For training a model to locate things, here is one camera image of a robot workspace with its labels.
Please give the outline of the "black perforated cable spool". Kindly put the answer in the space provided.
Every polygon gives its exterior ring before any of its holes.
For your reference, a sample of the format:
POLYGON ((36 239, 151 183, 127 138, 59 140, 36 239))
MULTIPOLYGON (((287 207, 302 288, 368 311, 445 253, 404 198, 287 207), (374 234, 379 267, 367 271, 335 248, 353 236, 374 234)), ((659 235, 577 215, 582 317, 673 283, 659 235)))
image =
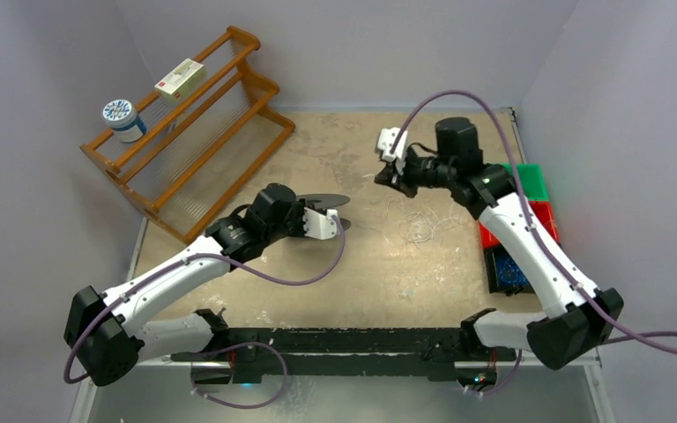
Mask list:
POLYGON ((337 209, 338 207, 348 204, 351 201, 349 196, 341 194, 304 194, 297 197, 305 198, 313 202, 313 210, 337 209))

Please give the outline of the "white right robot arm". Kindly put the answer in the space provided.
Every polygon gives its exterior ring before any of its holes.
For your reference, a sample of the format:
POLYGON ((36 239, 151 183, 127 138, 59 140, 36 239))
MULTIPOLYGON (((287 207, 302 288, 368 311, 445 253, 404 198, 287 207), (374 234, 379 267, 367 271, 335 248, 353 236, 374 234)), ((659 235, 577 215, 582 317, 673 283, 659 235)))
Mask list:
POLYGON ((384 128, 375 151, 385 166, 376 183, 407 197, 418 189, 447 189, 509 253, 524 273, 542 307, 537 313, 482 311, 464 322, 462 352, 479 359, 493 347, 533 353, 552 370, 606 341, 624 300, 613 288, 602 290, 578 270, 559 243, 522 202, 514 178, 501 164, 484 161, 476 127, 464 117, 435 125, 437 147, 421 157, 406 131, 384 128))

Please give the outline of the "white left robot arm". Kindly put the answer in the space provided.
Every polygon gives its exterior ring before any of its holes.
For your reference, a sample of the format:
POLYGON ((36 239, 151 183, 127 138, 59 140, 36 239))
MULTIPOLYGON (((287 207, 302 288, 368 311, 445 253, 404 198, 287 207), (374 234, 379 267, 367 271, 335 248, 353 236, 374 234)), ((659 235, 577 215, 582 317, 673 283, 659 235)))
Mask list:
POLYGON ((315 201, 272 183, 142 276, 102 292, 82 288, 72 298, 63 335, 71 349, 64 380, 82 381, 71 373, 75 362, 95 385, 107 386, 138 363, 165 355, 219 359, 227 351, 226 326, 211 310, 162 321, 156 315, 202 284, 244 269, 274 242, 305 235, 319 215, 315 201))

